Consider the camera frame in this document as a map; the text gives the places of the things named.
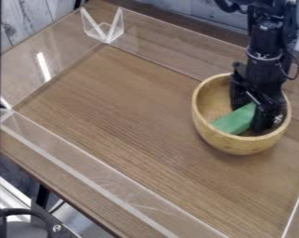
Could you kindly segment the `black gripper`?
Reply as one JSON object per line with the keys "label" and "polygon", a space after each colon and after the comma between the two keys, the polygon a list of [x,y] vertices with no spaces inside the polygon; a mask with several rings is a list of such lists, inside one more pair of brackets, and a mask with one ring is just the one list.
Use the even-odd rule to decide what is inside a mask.
{"label": "black gripper", "polygon": [[247,62],[234,63],[231,105],[236,110],[251,101],[258,105],[252,121],[254,132],[279,127],[287,110],[283,84],[289,80],[291,59],[283,48],[246,49]]}

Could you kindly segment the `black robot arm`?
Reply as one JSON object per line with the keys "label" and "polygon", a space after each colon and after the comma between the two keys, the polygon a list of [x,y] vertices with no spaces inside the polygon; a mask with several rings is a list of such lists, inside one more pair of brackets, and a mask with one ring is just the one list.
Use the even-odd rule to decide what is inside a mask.
{"label": "black robot arm", "polygon": [[299,37],[298,0],[215,0],[227,13],[248,18],[247,61],[234,63],[231,104],[255,105],[251,129],[261,133],[281,125],[289,114],[283,85],[298,78],[294,48]]}

